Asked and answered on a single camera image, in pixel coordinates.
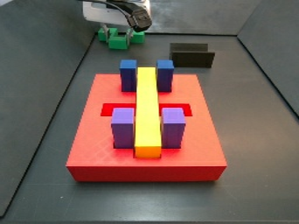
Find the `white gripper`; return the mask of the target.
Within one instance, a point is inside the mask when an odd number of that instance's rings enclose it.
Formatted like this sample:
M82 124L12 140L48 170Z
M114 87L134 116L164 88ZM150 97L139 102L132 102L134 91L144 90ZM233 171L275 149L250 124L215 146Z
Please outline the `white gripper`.
M92 0L91 2L83 2L83 16L88 21L102 23L102 29L108 38L108 27L106 24L111 25L128 25L124 14L114 9L111 6L100 3L100 1L107 0ZM150 0L127 0L130 3L136 4L143 7L147 12L151 12L151 2ZM134 29L128 28L126 31L127 43L131 43L131 38L134 37Z

